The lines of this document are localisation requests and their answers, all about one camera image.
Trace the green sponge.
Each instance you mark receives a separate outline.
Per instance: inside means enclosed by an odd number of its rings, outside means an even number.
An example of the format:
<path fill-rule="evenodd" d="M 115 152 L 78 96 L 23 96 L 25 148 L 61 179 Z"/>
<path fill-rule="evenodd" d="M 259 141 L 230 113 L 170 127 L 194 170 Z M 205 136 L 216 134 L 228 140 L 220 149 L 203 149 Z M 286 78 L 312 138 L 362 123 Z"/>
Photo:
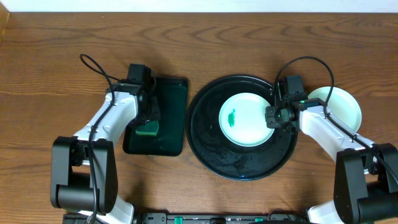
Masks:
<path fill-rule="evenodd" d="M 149 121 L 146 124 L 138 126 L 135 133 L 140 136 L 156 136 L 159 132 L 159 122 Z"/>

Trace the light green plate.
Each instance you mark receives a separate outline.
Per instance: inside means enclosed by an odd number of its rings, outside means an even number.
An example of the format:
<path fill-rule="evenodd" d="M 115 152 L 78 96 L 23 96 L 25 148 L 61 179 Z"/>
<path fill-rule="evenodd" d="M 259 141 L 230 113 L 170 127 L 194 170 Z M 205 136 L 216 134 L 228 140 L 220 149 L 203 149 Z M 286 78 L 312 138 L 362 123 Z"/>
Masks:
<path fill-rule="evenodd" d="M 357 132 L 362 121 L 361 108 L 355 98 L 347 91 L 334 87 L 327 106 L 327 112 L 331 114 L 334 121 L 340 120 L 340 126 L 345 124 L 345 130 Z M 320 112 L 315 118 L 310 114 L 303 117 L 302 131 L 310 134 L 315 131 L 338 130 L 333 123 L 323 114 L 323 108 L 316 109 L 315 113 Z"/>
<path fill-rule="evenodd" d="M 222 133 L 231 142 L 254 147 L 266 142 L 274 133 L 266 123 L 266 108 L 271 104 L 253 93 L 238 93 L 221 106 L 219 124 Z"/>

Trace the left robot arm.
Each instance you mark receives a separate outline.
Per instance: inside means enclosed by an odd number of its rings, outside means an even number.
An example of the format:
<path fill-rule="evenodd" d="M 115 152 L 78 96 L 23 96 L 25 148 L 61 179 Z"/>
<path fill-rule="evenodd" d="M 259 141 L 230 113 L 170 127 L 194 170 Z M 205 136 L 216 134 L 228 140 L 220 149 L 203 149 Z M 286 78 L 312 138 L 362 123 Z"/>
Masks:
<path fill-rule="evenodd" d="M 87 223 L 132 223 L 133 205 L 118 196 L 114 147 L 127 126 L 159 118 L 154 88 L 114 83 L 84 128 L 54 140 L 52 206 L 86 215 Z"/>

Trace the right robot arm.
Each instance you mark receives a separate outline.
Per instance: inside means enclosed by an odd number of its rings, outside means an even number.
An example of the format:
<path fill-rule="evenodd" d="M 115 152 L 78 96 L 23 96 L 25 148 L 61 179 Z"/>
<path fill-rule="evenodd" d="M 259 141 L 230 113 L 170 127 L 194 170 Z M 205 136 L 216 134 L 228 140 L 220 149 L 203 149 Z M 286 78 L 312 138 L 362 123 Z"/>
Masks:
<path fill-rule="evenodd" d="M 312 207 L 310 219 L 337 215 L 343 223 L 374 223 L 397 217 L 397 148 L 376 144 L 342 123 L 319 99 L 268 106 L 271 129 L 301 131 L 335 161 L 333 201 Z"/>

